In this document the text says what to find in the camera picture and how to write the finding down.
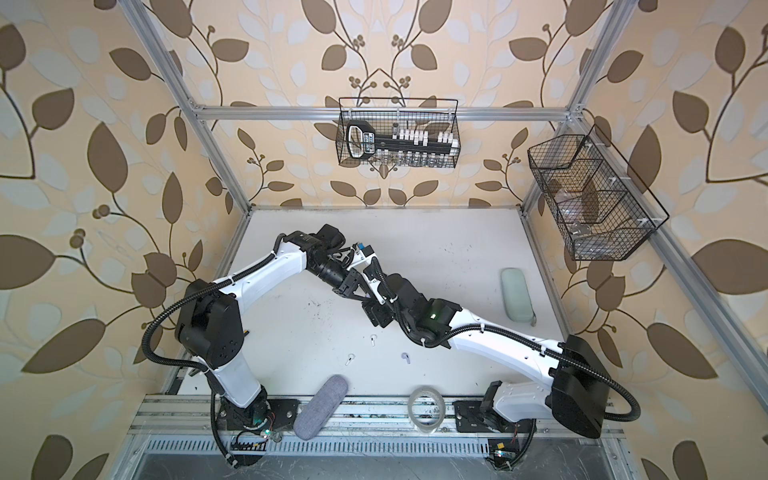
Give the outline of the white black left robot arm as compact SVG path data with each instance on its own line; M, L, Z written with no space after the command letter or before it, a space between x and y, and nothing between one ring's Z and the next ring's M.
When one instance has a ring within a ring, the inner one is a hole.
M278 235L270 253L245 269L215 282L191 283L181 300L146 327L142 353L155 364L202 373L211 391L238 409L257 408L266 395L242 353L242 314L280 283L305 271L343 298L374 300L373 290L352 262L337 257L346 251L344 244L343 234L328 224L316 233ZM190 360L161 356L152 346L155 331L175 312L179 314L175 338L192 356Z

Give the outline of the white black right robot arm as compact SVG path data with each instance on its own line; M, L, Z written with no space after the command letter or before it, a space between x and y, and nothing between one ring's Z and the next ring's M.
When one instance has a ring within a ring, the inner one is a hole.
M490 359L525 377L499 382L486 393L490 410L507 422L552 418L586 438L600 436L605 421L641 416L639 401L615 381L582 339L541 339L499 326L455 302L428 299L398 274L363 273L371 322L396 323L414 344L457 349Z

